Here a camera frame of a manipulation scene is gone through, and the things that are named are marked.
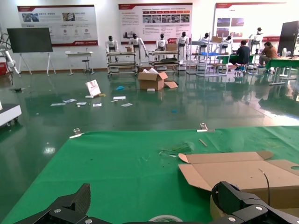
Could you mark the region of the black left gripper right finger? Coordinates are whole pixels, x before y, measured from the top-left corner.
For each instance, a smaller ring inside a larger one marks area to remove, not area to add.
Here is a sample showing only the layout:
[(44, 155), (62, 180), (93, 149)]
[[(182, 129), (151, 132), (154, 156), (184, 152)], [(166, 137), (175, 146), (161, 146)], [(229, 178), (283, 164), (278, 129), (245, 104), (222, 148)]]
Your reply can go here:
[(297, 224), (299, 218), (279, 211), (251, 193), (240, 191), (228, 182), (219, 182), (212, 188), (215, 205), (226, 215), (213, 224)]

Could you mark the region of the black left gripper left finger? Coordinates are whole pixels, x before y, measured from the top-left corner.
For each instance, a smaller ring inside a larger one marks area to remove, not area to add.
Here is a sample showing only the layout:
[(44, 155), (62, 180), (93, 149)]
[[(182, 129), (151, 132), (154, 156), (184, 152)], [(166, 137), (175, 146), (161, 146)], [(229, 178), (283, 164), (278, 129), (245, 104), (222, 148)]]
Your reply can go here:
[(58, 197), (50, 206), (17, 221), (18, 224), (91, 224), (87, 213), (91, 205), (91, 186), (84, 183), (77, 192)]

